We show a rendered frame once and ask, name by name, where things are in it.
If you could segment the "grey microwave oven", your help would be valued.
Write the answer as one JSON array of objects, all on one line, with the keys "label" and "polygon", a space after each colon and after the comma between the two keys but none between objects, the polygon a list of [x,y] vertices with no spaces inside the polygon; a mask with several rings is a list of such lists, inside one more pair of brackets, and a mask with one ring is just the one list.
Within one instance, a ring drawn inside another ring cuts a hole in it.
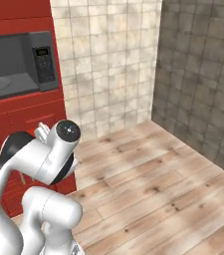
[{"label": "grey microwave oven", "polygon": [[1,35],[0,77],[11,81],[0,90],[0,100],[56,89],[59,82],[51,33]]}]

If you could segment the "red cupboard unit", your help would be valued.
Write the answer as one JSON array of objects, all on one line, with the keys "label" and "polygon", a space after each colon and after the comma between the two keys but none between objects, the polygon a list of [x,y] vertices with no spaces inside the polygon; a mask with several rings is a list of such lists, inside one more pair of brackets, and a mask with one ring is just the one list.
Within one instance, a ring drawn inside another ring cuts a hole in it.
[{"label": "red cupboard unit", "polygon": [[[50,0],[0,0],[0,35],[17,32],[54,33]],[[57,87],[0,100],[0,147],[7,135],[33,133],[38,123],[48,126],[66,117],[64,95]]]}]

